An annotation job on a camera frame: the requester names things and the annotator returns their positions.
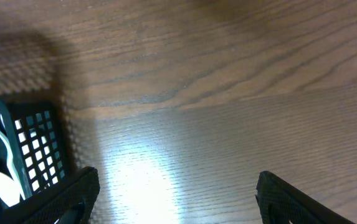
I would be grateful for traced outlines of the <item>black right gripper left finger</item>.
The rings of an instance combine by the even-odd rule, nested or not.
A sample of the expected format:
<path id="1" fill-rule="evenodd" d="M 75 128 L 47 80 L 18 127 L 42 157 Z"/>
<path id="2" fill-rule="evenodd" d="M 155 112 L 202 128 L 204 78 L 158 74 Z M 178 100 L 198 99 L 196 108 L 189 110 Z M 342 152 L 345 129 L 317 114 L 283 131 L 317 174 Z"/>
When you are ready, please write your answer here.
<path id="1" fill-rule="evenodd" d="M 84 167 L 0 213 L 0 223 L 88 223 L 100 192 L 98 170 Z"/>

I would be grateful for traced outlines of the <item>white plastic fork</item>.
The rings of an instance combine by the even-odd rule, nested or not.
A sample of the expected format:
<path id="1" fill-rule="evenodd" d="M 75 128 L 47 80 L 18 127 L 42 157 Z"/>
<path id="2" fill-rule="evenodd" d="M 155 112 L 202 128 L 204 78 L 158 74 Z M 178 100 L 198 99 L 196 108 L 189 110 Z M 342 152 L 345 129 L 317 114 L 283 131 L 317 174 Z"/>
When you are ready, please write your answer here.
<path id="1" fill-rule="evenodd" d="M 5 147 L 6 147 L 6 151 L 7 151 L 7 157 L 6 157 L 6 165 L 8 168 L 9 173 L 11 174 L 11 177 L 14 181 L 15 184 L 17 184 L 18 189 L 19 189 L 19 193 L 22 197 L 23 200 L 26 199 L 26 196 L 24 195 L 24 191 L 21 185 L 21 181 L 17 172 L 17 169 L 14 165 L 14 156 L 12 153 L 12 148 L 11 145 L 9 143 L 9 140 L 7 138 L 7 136 L 0 131 L 0 139 L 1 141 L 4 143 Z"/>

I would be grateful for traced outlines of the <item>white plastic spoon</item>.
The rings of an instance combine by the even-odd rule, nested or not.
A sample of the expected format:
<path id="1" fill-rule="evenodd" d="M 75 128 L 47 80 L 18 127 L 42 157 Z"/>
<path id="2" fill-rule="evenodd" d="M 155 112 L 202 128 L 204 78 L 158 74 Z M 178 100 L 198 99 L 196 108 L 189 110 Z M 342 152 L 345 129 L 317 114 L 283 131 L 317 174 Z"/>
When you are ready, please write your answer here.
<path id="1" fill-rule="evenodd" d="M 0 199 L 12 207 L 20 202 L 19 186 L 8 175 L 0 172 Z"/>

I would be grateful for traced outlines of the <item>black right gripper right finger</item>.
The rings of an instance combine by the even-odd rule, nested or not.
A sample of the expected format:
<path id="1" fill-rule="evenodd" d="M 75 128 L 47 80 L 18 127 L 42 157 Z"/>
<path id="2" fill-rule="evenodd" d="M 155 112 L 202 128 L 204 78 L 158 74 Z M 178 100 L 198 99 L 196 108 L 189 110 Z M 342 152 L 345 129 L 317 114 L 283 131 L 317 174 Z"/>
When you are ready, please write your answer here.
<path id="1" fill-rule="evenodd" d="M 259 174 L 255 195 L 264 224 L 352 224 L 269 171 Z"/>

